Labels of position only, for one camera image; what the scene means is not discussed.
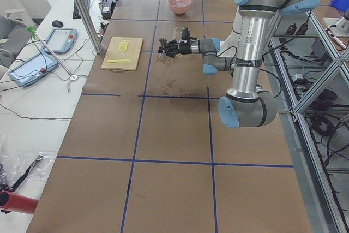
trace cutting board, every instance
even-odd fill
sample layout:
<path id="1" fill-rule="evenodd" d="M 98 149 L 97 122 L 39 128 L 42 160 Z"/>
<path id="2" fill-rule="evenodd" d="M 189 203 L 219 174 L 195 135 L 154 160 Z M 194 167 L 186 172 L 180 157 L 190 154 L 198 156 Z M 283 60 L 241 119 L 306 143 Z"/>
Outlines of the cutting board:
<path id="1" fill-rule="evenodd" d="M 120 51 L 120 44 L 123 45 L 128 41 L 127 50 Z M 143 39 L 142 38 L 120 38 L 113 37 L 110 41 L 107 53 L 105 54 L 102 70 L 128 70 L 136 71 L 138 60 L 140 58 L 141 48 L 142 48 Z M 120 59 L 129 59 L 131 62 L 116 62 L 116 63 L 107 63 L 108 60 L 120 60 Z"/>

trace black computer mouse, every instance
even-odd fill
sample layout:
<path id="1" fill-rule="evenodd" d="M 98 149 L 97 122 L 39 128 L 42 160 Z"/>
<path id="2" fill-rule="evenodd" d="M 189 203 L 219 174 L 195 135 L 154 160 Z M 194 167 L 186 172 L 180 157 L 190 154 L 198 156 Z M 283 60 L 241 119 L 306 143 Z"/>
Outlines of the black computer mouse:
<path id="1" fill-rule="evenodd" d="M 54 20 L 54 21 L 52 22 L 52 25 L 53 25 L 54 27 L 63 27 L 63 22 L 60 21 L 60 20 Z"/>

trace keyboard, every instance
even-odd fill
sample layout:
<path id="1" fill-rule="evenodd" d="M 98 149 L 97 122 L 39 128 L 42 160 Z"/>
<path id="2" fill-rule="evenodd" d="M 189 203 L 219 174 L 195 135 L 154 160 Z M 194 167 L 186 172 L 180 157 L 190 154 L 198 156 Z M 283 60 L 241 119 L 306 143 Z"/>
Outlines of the keyboard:
<path id="1" fill-rule="evenodd" d="M 85 6 L 87 8 L 87 11 L 89 11 L 89 2 L 90 0 L 83 0 L 85 3 Z M 79 10 L 77 9 L 76 4 L 74 3 L 74 9 L 73 9 L 73 19 L 80 19 L 81 15 L 79 13 Z"/>

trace blue tablet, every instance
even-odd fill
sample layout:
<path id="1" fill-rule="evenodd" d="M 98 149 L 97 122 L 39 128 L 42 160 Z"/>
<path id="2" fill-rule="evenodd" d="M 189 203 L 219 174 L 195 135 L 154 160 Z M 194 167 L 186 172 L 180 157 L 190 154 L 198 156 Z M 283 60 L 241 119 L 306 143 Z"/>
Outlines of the blue tablet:
<path id="1" fill-rule="evenodd" d="M 77 30 L 73 28 L 55 28 L 46 39 L 47 45 L 56 54 L 65 54 L 73 46 L 77 37 Z M 42 51 L 49 53 L 43 46 Z"/>
<path id="2" fill-rule="evenodd" d="M 54 57 L 42 52 L 10 70 L 7 74 L 18 85 L 27 87 L 52 71 L 57 64 Z"/>

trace pink bowl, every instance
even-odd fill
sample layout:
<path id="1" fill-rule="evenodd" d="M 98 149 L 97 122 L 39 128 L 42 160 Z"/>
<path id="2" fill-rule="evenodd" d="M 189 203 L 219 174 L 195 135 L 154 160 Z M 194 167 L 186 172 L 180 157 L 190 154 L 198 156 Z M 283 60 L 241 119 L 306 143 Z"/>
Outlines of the pink bowl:
<path id="1" fill-rule="evenodd" d="M 191 0 L 168 0 L 170 9 L 177 15 L 184 14 L 189 10 Z"/>

